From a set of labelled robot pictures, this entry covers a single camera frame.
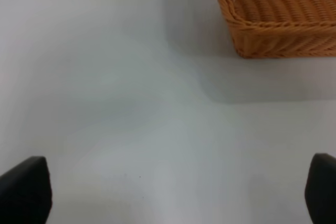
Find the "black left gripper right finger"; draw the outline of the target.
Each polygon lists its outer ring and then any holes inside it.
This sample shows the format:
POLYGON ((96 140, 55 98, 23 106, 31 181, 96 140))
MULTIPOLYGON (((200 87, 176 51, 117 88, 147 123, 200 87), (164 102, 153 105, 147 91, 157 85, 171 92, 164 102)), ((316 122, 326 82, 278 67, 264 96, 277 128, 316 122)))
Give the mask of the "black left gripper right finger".
POLYGON ((314 155, 304 197, 313 223, 335 223, 335 157, 327 153, 314 155))

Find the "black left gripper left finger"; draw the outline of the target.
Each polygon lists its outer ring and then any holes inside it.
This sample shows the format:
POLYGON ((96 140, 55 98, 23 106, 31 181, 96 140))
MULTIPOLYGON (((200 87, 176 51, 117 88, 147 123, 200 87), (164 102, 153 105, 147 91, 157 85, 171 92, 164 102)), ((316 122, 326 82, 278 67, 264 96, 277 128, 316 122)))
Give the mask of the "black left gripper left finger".
POLYGON ((52 203, 45 157, 32 156, 1 175, 1 223, 46 223, 52 203))

